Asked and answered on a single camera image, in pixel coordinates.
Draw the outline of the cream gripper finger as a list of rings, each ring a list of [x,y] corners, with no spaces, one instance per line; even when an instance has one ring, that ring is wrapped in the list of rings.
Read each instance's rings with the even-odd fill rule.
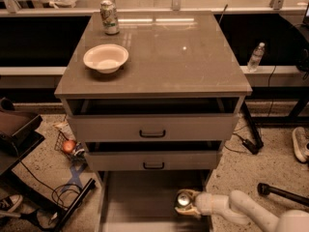
[[[198,194],[200,194],[199,190],[188,189],[188,188],[180,189],[177,192],[177,196],[184,196],[184,197],[187,197],[187,198],[193,198],[193,197],[197,196]]]
[[[195,207],[192,208],[175,208],[175,211],[184,216],[200,216],[200,213],[197,211]]]

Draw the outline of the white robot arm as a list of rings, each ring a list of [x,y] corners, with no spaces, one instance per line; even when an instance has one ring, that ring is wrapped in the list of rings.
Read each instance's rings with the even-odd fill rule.
[[[289,210],[277,217],[240,190],[222,195],[181,189],[176,196],[175,210],[185,216],[219,215],[242,225],[252,220],[263,232],[309,232],[307,212]]]

